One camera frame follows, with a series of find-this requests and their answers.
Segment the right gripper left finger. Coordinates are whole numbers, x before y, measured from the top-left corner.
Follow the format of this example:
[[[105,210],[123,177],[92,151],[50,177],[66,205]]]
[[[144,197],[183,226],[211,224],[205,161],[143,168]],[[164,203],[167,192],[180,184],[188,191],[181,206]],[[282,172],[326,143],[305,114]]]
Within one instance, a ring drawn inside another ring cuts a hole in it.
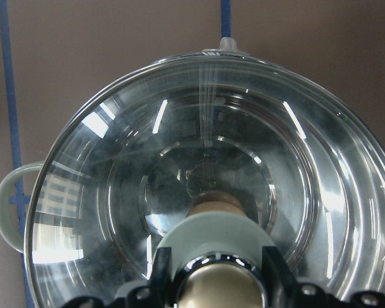
[[[161,297],[165,297],[171,287],[171,262],[171,247],[160,247],[156,250],[152,272],[148,280],[148,287],[158,293]]]

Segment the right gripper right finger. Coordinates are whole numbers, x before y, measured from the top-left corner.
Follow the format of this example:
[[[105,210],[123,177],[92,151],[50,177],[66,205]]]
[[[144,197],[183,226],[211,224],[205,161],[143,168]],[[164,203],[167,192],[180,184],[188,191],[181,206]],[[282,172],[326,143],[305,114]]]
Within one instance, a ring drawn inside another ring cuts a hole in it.
[[[261,272],[268,295],[292,295],[296,279],[276,246],[262,247]]]

